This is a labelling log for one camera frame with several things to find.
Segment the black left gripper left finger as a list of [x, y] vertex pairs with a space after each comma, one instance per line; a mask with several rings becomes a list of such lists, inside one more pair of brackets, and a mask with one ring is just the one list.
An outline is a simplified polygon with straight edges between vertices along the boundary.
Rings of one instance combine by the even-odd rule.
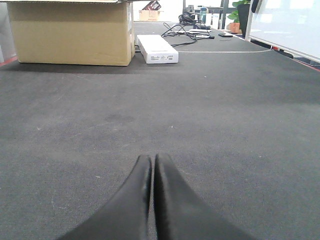
[[147, 240], [152, 163], [142, 154], [119, 190], [60, 240]]

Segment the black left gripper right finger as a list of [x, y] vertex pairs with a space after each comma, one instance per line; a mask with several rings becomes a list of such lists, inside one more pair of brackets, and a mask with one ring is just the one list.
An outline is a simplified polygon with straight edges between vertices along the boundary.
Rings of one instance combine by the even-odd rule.
[[188, 185], [167, 153], [154, 163], [153, 201], [159, 240], [252, 240], [215, 213]]

